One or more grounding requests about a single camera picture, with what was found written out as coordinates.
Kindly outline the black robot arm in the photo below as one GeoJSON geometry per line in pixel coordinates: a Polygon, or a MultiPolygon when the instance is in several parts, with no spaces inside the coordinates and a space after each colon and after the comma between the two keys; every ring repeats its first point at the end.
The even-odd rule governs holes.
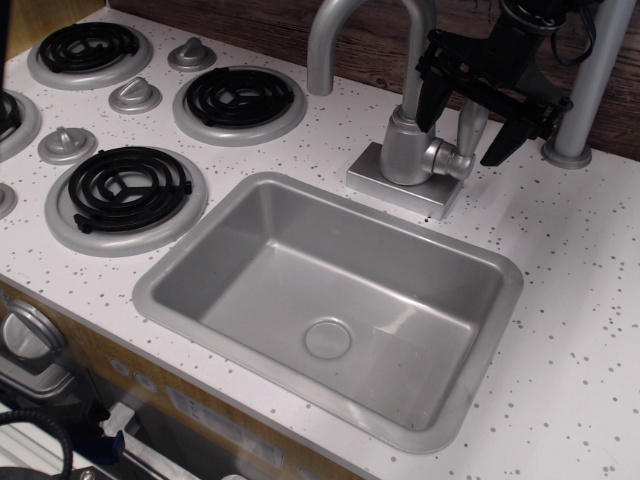
{"type": "Polygon", "coordinates": [[[572,9],[569,1],[502,1],[486,38],[430,31],[416,65],[422,79],[420,129],[430,130],[458,93],[504,120],[482,165],[500,165],[527,140],[549,139],[573,103],[542,74],[536,57],[572,9]]]}

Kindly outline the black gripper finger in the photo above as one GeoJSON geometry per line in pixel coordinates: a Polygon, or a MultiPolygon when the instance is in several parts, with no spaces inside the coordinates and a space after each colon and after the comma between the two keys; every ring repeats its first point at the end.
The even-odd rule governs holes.
{"type": "Polygon", "coordinates": [[[504,122],[480,163],[482,166],[499,166],[529,138],[531,122],[526,118],[512,118],[504,122]]]}
{"type": "Polygon", "coordinates": [[[428,74],[423,79],[417,110],[417,124],[424,132],[431,130],[442,115],[453,92],[440,75],[428,74]]]}

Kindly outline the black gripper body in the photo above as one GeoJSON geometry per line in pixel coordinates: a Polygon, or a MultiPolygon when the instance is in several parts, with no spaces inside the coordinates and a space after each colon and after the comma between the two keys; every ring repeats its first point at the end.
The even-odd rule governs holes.
{"type": "Polygon", "coordinates": [[[547,139],[572,102],[537,65],[544,39],[522,28],[495,28],[487,38],[434,29],[416,70],[422,84],[428,74],[440,75],[452,94],[479,103],[505,121],[526,118],[532,129],[528,139],[547,139]]]}

